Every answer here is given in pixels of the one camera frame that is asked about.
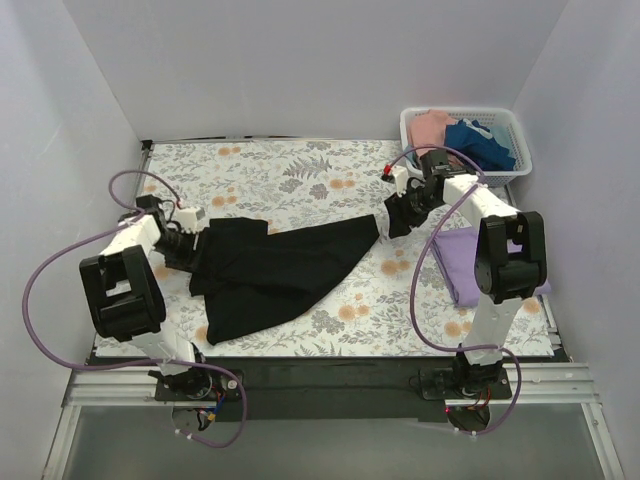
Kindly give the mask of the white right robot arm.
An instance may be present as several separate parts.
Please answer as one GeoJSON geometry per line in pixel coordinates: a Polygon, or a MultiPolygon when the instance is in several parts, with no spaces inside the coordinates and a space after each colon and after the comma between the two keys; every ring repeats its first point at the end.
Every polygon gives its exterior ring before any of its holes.
{"type": "Polygon", "coordinates": [[[447,350],[453,356],[450,366],[419,372],[418,386],[427,400],[488,398],[492,388],[508,386],[506,338],[523,302],[547,279],[544,221],[539,213],[522,212],[494,195],[484,172],[466,155],[450,147],[425,148],[421,177],[396,161],[383,169],[383,180],[396,188],[385,202],[388,235],[408,235],[443,205],[460,213],[477,232],[473,275],[480,298],[464,341],[447,350]]]}

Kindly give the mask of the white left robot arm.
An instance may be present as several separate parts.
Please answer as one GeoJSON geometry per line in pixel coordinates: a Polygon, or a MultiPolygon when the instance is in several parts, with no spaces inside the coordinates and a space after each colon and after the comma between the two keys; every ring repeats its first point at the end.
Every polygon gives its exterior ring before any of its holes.
{"type": "Polygon", "coordinates": [[[149,256],[161,254],[168,266],[191,273],[203,229],[201,208],[180,204],[167,214],[153,195],[136,199],[132,213],[98,255],[80,262],[79,272],[96,333],[134,346],[158,365],[150,376],[192,400],[213,390],[211,373],[200,367],[205,357],[173,325],[149,256]]]}

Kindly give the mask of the black t shirt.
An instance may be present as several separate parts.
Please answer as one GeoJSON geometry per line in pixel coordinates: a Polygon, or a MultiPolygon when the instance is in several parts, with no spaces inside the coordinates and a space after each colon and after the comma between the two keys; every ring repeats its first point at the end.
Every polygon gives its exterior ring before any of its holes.
{"type": "Polygon", "coordinates": [[[191,295],[205,301],[208,343],[297,319],[337,287],[378,238],[372,215],[280,233],[264,220],[210,220],[189,284],[191,295]]]}

